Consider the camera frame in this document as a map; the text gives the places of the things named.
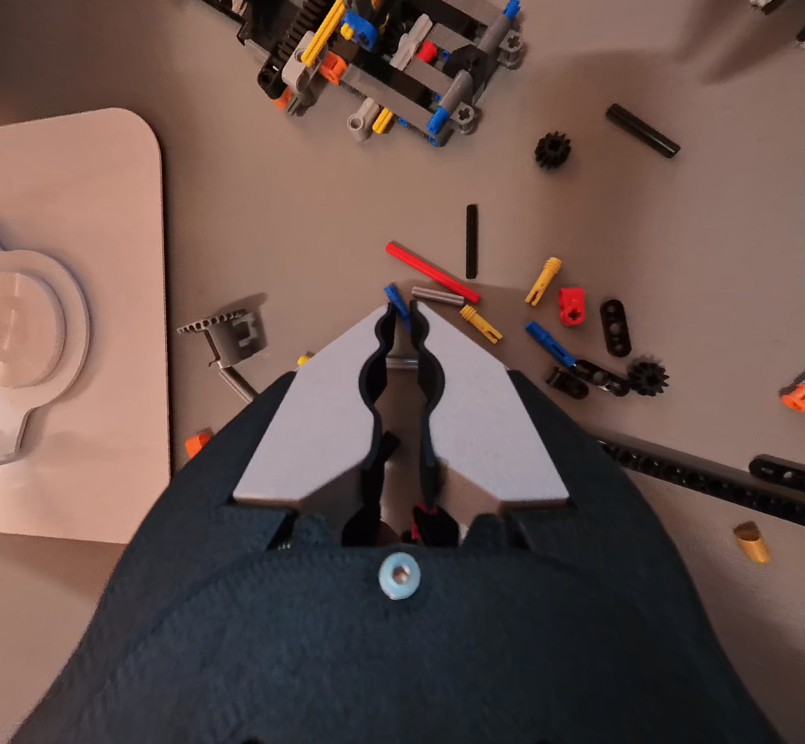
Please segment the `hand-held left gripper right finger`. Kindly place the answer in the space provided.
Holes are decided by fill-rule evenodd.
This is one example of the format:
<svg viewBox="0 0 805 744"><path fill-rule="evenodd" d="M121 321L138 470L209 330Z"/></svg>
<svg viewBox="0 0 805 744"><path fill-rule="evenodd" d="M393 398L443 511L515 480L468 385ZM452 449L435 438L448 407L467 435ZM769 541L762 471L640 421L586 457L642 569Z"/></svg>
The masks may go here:
<svg viewBox="0 0 805 744"><path fill-rule="evenodd" d="M410 339L424 400L413 509L421 544L458 546L482 516L569 508L510 370L425 303L410 304Z"/></svg>

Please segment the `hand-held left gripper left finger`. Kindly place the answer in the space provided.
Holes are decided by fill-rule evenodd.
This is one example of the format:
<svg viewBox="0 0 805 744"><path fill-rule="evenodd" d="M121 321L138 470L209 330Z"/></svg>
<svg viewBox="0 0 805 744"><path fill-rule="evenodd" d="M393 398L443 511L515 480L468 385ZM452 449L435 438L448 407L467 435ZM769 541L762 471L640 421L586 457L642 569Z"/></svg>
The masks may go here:
<svg viewBox="0 0 805 744"><path fill-rule="evenodd" d="M347 546L382 541L387 463L400 439L376 404L396 321L391 304L379 307L297 368L234 489L236 504L321 516Z"/></svg>

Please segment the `blue lego pin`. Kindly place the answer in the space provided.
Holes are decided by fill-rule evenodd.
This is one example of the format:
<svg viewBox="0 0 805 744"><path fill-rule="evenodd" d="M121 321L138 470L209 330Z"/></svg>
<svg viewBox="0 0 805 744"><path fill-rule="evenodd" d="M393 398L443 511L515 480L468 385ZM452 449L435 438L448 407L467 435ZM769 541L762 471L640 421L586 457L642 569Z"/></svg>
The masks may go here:
<svg viewBox="0 0 805 744"><path fill-rule="evenodd" d="M577 359L569 354L569 352L551 336L549 331L540 326L536 321L532 320L529 322L525 326L525 330L559 365L566 369L570 369L576 365Z"/></svg>
<svg viewBox="0 0 805 744"><path fill-rule="evenodd" d="M406 332L410 334L410 310L401 292L398 290L396 284L388 284L384 287L384 292L389 303L394 307L402 326L405 328Z"/></svg>

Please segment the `black lego tube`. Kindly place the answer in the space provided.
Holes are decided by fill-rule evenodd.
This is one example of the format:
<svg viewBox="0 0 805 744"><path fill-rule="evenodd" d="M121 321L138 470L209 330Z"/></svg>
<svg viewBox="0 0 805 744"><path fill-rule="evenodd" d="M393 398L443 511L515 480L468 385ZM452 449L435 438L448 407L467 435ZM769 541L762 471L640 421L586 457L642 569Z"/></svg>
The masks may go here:
<svg viewBox="0 0 805 744"><path fill-rule="evenodd" d="M605 117L665 159L673 159L680 152L681 146L678 143L620 104L610 105L606 110Z"/></svg>

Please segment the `black bent lego liftarm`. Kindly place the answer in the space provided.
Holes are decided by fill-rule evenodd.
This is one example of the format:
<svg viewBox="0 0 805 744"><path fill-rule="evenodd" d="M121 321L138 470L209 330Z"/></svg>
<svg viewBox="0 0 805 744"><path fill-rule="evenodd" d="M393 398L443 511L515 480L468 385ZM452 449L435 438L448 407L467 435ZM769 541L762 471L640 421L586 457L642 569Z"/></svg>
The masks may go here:
<svg viewBox="0 0 805 744"><path fill-rule="evenodd" d="M614 374L585 359L576 359L570 367L570 372L578 377L579 380L600 390L607 391L615 397L625 397L631 391L629 379Z"/></svg>

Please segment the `grey lego differential gear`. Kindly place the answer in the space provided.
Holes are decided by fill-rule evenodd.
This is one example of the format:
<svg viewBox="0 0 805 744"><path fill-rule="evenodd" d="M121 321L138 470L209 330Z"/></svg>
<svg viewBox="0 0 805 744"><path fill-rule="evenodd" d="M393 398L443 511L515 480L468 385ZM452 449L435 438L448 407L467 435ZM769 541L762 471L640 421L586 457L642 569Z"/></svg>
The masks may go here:
<svg viewBox="0 0 805 744"><path fill-rule="evenodd" d="M257 315L245 308L218 313L176 328L176 334L200 334L213 353L209 364L224 382L246 403L251 403L257 391L236 369L261 348L261 331Z"/></svg>

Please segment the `black three-hole lego liftarm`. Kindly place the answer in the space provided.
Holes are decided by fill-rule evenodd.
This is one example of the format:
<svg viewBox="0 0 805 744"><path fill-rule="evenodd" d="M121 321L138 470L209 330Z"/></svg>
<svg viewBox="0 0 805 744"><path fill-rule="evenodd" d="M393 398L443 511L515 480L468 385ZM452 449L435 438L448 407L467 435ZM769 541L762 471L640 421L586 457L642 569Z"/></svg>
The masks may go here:
<svg viewBox="0 0 805 744"><path fill-rule="evenodd" d="M605 347L609 355L623 358L632 352L626 310L622 302L612 298L600 304L600 321L602 324Z"/></svg>

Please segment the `black lego gear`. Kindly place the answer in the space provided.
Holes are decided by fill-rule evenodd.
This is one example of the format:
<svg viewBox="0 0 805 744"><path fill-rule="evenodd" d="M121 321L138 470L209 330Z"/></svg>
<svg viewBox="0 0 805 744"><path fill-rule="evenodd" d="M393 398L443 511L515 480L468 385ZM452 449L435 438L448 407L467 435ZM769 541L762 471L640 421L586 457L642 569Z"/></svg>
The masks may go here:
<svg viewBox="0 0 805 744"><path fill-rule="evenodd" d="M632 391L638 396L655 398L668 387L667 369L660 362L649 357L638 357L626 368L627 380Z"/></svg>
<svg viewBox="0 0 805 744"><path fill-rule="evenodd" d="M571 140L562 132L542 136L535 148L535 162L544 171L555 171L565 165L571 154Z"/></svg>

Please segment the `red lego axle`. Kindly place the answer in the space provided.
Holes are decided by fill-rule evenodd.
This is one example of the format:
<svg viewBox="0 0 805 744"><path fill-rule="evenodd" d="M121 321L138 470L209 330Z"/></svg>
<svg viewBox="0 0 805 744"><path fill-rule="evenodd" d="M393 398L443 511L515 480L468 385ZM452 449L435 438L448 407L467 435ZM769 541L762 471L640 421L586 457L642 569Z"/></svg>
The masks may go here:
<svg viewBox="0 0 805 744"><path fill-rule="evenodd" d="M404 249L402 246L398 246L394 242L389 242L385 247L385 251L400 262L413 268L440 286L447 288L452 293L462 297L465 300L468 300L470 303L479 303L480 295L477 291L473 290L467 284L460 282L454 277L449 276L445 271L442 271L438 267L431 265L417 255Z"/></svg>

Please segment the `long black lego beam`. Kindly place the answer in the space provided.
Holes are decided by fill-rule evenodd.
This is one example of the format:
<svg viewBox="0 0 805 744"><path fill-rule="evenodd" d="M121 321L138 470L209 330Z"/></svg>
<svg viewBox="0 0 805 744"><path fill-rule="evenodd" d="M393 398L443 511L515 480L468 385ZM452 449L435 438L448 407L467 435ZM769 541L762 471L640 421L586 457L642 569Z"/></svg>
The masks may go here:
<svg viewBox="0 0 805 744"><path fill-rule="evenodd" d="M691 489L697 493L706 494L733 505L756 510L763 515L804 527L802 499L785 497L769 489L750 486L706 469L663 459L614 441L598 439L598 443L614 462L631 472Z"/></svg>

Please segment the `gold lego tube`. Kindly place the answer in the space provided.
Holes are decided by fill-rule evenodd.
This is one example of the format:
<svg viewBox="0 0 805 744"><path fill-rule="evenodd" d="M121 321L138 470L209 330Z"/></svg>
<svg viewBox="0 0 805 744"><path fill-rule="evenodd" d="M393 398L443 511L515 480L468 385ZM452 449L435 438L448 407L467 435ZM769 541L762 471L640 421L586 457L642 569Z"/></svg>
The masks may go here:
<svg viewBox="0 0 805 744"><path fill-rule="evenodd" d="M755 564L767 565L772 560L770 548L754 521L746 521L733 528L732 533L745 556Z"/></svg>

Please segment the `short black lego beam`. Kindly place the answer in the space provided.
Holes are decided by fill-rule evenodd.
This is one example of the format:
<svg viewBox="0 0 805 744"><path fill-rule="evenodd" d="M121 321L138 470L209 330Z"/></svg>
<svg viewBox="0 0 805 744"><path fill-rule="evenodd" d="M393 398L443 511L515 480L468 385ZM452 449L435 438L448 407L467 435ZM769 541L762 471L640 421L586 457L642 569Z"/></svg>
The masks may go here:
<svg viewBox="0 0 805 744"><path fill-rule="evenodd" d="M804 464L763 454L751 459L748 470L769 484L804 492Z"/></svg>

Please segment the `partly built lego chassis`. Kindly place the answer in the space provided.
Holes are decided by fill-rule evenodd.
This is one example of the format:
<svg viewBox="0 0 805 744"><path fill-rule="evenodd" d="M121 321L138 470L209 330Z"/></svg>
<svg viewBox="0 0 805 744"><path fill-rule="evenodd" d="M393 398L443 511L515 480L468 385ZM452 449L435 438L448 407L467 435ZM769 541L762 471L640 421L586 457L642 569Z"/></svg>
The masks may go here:
<svg viewBox="0 0 805 744"><path fill-rule="evenodd" d="M348 116L358 142L401 125L441 147L478 123L500 68L524 53L520 0L199 0L238 25L262 57L262 91L304 114L325 80L360 99Z"/></svg>

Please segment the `white base board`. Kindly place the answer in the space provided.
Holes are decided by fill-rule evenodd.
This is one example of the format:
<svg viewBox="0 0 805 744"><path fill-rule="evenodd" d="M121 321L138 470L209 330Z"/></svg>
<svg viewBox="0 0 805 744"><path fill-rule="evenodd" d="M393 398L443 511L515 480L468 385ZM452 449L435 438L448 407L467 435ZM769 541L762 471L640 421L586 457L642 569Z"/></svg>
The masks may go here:
<svg viewBox="0 0 805 744"><path fill-rule="evenodd" d="M156 135L115 108L7 125L1 145L2 249L60 261L91 316L78 378L1 467L2 533L127 544L171 463Z"/></svg>

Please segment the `round clear disc mount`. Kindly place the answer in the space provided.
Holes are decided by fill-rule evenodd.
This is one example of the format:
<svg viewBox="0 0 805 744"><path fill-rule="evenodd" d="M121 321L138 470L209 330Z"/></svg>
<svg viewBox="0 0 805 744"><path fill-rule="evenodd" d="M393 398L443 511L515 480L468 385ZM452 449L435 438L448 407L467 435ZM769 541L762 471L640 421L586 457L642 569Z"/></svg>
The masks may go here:
<svg viewBox="0 0 805 744"><path fill-rule="evenodd" d="M1 463L24 456L36 411L58 401L81 373L91 339L85 294L56 258L1 251Z"/></svg>

